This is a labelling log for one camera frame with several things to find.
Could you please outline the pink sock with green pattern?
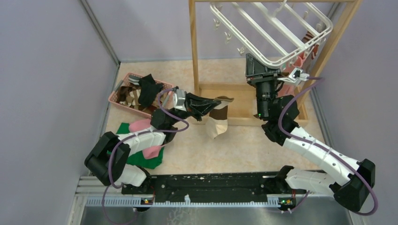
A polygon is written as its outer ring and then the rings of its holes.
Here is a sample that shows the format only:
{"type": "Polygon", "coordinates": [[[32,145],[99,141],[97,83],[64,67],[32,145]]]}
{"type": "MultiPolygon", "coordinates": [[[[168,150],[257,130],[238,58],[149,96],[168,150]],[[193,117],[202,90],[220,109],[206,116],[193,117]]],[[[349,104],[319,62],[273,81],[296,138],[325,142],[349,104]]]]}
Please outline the pink sock with green pattern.
{"type": "MultiPolygon", "coordinates": [[[[294,63],[290,61],[286,67],[284,68],[283,72],[286,73],[292,73],[295,69],[301,69],[303,65],[303,58],[301,56],[298,56],[294,63]]],[[[278,91],[277,96],[282,97],[286,95],[293,95],[294,90],[296,88],[297,84],[291,83],[291,82],[285,82],[282,86],[282,88],[278,91]]]]}

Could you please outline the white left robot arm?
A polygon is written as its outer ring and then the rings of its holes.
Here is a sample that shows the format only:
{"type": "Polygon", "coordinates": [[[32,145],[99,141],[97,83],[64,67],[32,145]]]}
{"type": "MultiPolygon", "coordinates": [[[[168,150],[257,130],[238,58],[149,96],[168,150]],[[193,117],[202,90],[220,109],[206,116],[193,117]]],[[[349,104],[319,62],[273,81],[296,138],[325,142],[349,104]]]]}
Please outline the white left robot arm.
{"type": "Polygon", "coordinates": [[[200,121],[221,103],[175,90],[173,108],[154,110],[148,128],[124,135],[104,133],[84,160],[84,165],[104,186],[132,185],[138,193],[144,194],[151,186],[149,175],[140,166],[128,164],[128,158],[150,147],[162,147],[171,142],[179,132],[174,127],[176,123],[185,123],[189,117],[200,121]]]}

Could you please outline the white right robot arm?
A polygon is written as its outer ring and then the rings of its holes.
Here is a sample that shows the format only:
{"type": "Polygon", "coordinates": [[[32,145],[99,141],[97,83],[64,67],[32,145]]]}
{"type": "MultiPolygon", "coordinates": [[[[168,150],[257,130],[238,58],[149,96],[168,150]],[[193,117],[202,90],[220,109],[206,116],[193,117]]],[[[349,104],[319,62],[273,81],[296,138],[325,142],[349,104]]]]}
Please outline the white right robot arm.
{"type": "Polygon", "coordinates": [[[281,177],[275,180],[276,189],[281,193],[291,189],[322,193],[356,214],[361,214],[361,208],[370,196],[374,202],[370,213],[374,214],[378,208],[373,191],[375,164],[368,159],[358,161],[345,156],[314,138],[295,121],[299,114],[297,96],[277,96],[285,83],[300,84],[312,77],[300,68],[291,72],[269,68],[250,53],[245,59],[246,81],[256,90],[255,117],[265,121],[262,129],[266,137],[321,168],[321,172],[311,172],[285,166],[279,172],[281,177]]]}

